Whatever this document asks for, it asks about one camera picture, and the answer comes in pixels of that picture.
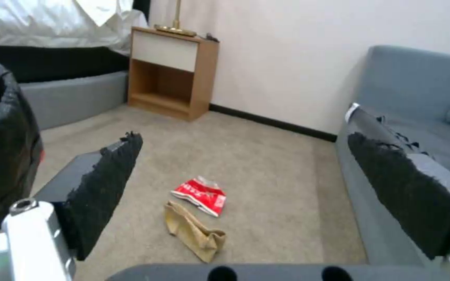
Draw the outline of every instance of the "black baseboard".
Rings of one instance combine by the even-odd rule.
[[[310,137],[324,139],[325,141],[336,142],[336,135],[333,135],[332,133],[325,133],[325,132],[321,132],[319,130],[314,130],[311,128],[306,128],[303,126],[298,126],[295,124],[286,123],[286,122],[282,122],[279,120],[270,119],[267,117],[262,117],[262,116],[254,115],[254,114],[247,113],[247,112],[242,112],[239,110],[233,110],[232,108],[222,107],[221,105],[214,105],[214,104],[210,103],[209,110],[214,111],[214,112],[220,112],[220,113],[227,114],[230,116],[235,116],[235,117],[255,121],[257,123],[261,123],[264,125],[281,128],[283,130],[289,130],[291,132],[301,133],[302,135],[309,135]]]

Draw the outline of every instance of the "wooden nightstand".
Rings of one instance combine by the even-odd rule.
[[[128,105],[192,121],[208,111],[218,43],[132,28]]]

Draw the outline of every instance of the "beige carpet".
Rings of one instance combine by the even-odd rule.
[[[142,153],[95,249],[77,263],[76,280],[102,280],[139,263],[199,263],[163,219],[168,192],[198,175],[227,193],[218,219],[183,203],[227,232],[214,263],[366,262],[334,144],[216,112],[187,123],[123,106],[46,130],[33,192],[75,155],[130,130],[143,136]]]

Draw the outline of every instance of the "red chip bag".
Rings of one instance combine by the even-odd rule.
[[[212,181],[198,176],[182,183],[175,190],[170,191],[174,196],[190,201],[199,210],[218,217],[225,204],[225,193]]]

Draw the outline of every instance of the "lamp base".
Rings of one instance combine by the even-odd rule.
[[[194,37],[197,35],[197,33],[190,31],[190,30],[182,30],[180,28],[174,28],[174,27],[163,27],[162,25],[154,25],[154,28],[156,30],[162,31],[162,32],[170,32],[174,34],[179,34],[183,36],[189,36]]]

